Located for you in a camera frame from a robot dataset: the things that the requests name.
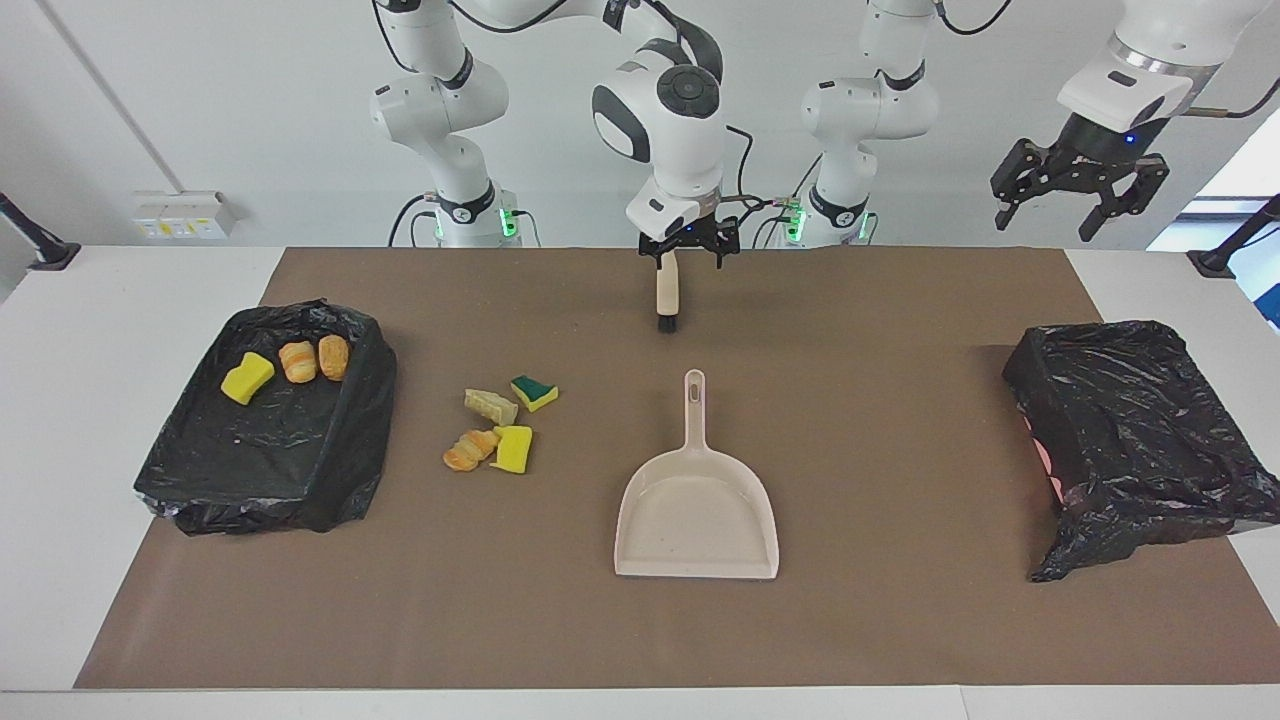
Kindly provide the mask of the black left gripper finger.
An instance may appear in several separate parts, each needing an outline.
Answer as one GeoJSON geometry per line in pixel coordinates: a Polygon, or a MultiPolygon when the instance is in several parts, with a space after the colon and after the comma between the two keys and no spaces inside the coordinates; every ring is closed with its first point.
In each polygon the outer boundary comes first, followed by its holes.
{"type": "Polygon", "coordinates": [[[1032,199],[1052,192],[1082,191],[1082,170],[1076,167],[1079,152],[1061,141],[1042,147],[1029,138],[1020,138],[998,164],[989,187],[998,208],[995,214],[997,231],[1007,229],[1018,209],[1032,199]]]}
{"type": "Polygon", "coordinates": [[[1133,163],[1082,163],[1078,179],[1084,193],[1096,193],[1098,204],[1080,223],[1082,242],[1091,242],[1107,222],[1124,215],[1140,215],[1155,199],[1169,176],[1169,165],[1160,154],[1138,158],[1133,163]]]}

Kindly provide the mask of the green yellow sponge piece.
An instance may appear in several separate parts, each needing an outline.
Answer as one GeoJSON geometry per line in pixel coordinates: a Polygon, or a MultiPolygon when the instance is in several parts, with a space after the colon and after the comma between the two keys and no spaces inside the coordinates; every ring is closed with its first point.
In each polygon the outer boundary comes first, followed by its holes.
{"type": "Polygon", "coordinates": [[[227,372],[220,383],[221,393],[241,406],[248,406],[253,396],[275,375],[274,364],[265,356],[248,351],[239,363],[227,372]]]}
{"type": "Polygon", "coordinates": [[[559,397],[559,388],[535,380],[529,375],[517,375],[509,387],[529,413],[535,413],[559,397]]]}

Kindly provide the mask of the beige plastic dustpan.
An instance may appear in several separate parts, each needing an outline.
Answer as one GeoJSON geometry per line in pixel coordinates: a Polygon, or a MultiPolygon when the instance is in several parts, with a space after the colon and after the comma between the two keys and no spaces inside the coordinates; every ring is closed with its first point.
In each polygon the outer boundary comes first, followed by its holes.
{"type": "Polygon", "coordinates": [[[772,582],[780,536],[758,474],[707,438],[707,377],[684,377],[684,442],[628,479],[614,530],[620,577],[772,582]]]}

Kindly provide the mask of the orange croissant piece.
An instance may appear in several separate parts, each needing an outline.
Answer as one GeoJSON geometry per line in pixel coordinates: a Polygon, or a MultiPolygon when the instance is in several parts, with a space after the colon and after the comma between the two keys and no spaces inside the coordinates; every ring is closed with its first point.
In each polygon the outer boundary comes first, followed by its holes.
{"type": "Polygon", "coordinates": [[[442,461],[453,471],[472,471],[498,448],[495,430],[466,430],[443,455],[442,461]]]}

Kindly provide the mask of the black bag bin showing pink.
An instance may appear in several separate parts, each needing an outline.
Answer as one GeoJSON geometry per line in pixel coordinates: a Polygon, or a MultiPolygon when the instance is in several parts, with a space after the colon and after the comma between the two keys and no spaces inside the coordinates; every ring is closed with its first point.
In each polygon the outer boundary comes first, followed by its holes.
{"type": "Polygon", "coordinates": [[[1002,377],[1053,487],[1056,530],[1032,582],[1280,525],[1260,460],[1187,342],[1152,320],[1036,325],[1002,377]]]}

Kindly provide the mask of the black bag lined bin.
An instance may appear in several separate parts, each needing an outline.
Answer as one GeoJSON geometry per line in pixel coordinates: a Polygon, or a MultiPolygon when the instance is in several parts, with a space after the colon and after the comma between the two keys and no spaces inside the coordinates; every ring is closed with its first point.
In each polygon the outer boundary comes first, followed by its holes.
{"type": "Polygon", "coordinates": [[[326,532],[364,518],[381,480],[397,356],[379,322],[321,299],[250,307],[220,329],[170,410],[133,491],[188,536],[326,532]],[[344,379],[269,380],[247,405],[219,388],[247,352],[349,343],[344,379]]]}

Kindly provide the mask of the bright window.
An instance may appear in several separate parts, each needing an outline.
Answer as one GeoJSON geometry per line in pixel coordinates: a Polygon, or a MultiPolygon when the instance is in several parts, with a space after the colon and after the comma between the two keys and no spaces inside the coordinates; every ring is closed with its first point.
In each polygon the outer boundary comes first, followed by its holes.
{"type": "MultiPolygon", "coordinates": [[[[1280,193],[1280,136],[1252,138],[1148,246],[1156,252],[1225,243],[1280,193]]],[[[1280,334],[1280,219],[1256,231],[1228,264],[1242,292],[1280,334]]]]}

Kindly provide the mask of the black pole stand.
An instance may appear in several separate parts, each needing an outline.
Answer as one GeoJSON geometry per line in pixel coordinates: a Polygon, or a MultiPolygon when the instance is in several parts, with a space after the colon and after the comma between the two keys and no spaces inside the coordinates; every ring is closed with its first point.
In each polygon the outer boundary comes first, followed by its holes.
{"type": "Polygon", "coordinates": [[[1185,255],[1202,277],[1234,281],[1236,277],[1229,266],[1233,256],[1243,249],[1266,240],[1276,231],[1280,231],[1280,193],[1267,199],[1216,247],[1189,250],[1185,255]]]}
{"type": "Polygon", "coordinates": [[[0,217],[4,217],[33,247],[36,260],[29,265],[32,272],[64,270],[82,250],[81,243],[65,242],[32,220],[4,192],[0,192],[0,217]]]}

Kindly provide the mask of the brown paper table mat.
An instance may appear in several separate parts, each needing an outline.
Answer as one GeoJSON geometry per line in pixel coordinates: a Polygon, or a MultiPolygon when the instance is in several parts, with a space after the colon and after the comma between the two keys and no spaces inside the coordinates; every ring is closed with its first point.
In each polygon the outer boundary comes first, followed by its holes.
{"type": "Polygon", "coordinates": [[[325,534],[150,527],[82,688],[1280,683],[1280,626],[1226,539],[1030,583],[1053,488],[1002,369],[1098,314],[1065,254],[864,247],[678,261],[625,250],[293,249],[264,302],[375,316],[397,354],[385,471],[325,534]],[[625,486],[684,438],[763,480],[773,582],[617,577],[625,486]],[[517,375],[557,386],[529,413],[517,375]],[[453,471],[520,406],[527,470],[453,471]]]}

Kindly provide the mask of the white wall socket box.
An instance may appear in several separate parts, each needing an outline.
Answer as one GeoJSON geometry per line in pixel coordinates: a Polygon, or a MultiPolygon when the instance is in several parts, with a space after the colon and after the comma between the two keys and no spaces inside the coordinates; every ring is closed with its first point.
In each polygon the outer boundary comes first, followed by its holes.
{"type": "Polygon", "coordinates": [[[134,191],[131,222],[148,241],[227,241],[239,217],[220,191],[134,191]]]}

